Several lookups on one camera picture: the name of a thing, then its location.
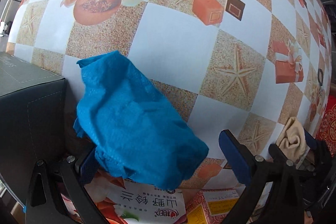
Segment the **beige sock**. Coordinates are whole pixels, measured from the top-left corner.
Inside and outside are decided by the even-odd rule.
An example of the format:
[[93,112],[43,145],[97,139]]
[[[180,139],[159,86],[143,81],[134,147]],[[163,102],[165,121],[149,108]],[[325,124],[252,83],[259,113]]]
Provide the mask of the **beige sock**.
[[276,145],[284,155],[294,163],[306,151],[305,132],[302,124],[297,117],[290,117],[276,140]]

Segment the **blue shoe cover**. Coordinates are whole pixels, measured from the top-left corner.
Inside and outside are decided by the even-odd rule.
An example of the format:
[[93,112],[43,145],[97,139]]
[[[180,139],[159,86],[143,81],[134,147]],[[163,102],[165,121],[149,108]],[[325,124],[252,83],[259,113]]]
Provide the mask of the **blue shoe cover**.
[[78,61],[85,86],[74,130],[113,177],[162,190],[190,179],[209,148],[170,101],[118,51]]

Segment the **red patterned carton box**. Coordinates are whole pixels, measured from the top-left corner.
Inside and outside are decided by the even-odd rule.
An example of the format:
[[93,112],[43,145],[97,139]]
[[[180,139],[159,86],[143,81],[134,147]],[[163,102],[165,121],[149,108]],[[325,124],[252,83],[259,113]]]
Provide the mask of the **red patterned carton box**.
[[238,201],[240,195],[234,188],[200,190],[186,204],[187,223],[221,223]]

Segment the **red embroidered cushion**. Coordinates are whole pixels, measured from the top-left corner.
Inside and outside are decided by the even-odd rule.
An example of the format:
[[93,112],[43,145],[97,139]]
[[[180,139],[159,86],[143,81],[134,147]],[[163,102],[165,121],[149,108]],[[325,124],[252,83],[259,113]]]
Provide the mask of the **red embroidered cushion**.
[[335,154],[335,96],[329,95],[325,114],[317,131],[316,139],[324,140],[329,147],[330,153]]

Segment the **orange fox tissue pack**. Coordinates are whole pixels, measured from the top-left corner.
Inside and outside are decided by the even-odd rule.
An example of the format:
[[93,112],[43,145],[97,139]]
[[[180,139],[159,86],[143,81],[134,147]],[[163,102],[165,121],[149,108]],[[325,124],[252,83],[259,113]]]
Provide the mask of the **orange fox tissue pack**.
[[101,170],[84,188],[109,223],[187,223],[181,190],[160,190]]

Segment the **grey open cardboard box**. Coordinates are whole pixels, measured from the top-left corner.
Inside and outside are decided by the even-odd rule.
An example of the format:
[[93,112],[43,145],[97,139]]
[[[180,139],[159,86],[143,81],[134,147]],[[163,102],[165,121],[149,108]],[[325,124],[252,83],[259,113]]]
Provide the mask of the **grey open cardboard box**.
[[26,202],[38,160],[63,157],[66,79],[1,53],[1,179]]

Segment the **checkered patterned tablecloth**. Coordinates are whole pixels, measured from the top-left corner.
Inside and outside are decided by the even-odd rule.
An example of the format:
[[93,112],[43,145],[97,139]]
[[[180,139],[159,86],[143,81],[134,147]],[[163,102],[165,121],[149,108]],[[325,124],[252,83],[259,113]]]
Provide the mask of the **checkered patterned tablecloth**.
[[268,155],[290,117],[311,134],[327,105],[333,46],[321,0],[1,0],[8,53],[84,93],[77,62],[120,51],[209,147],[185,189],[238,183],[218,145],[230,130]]

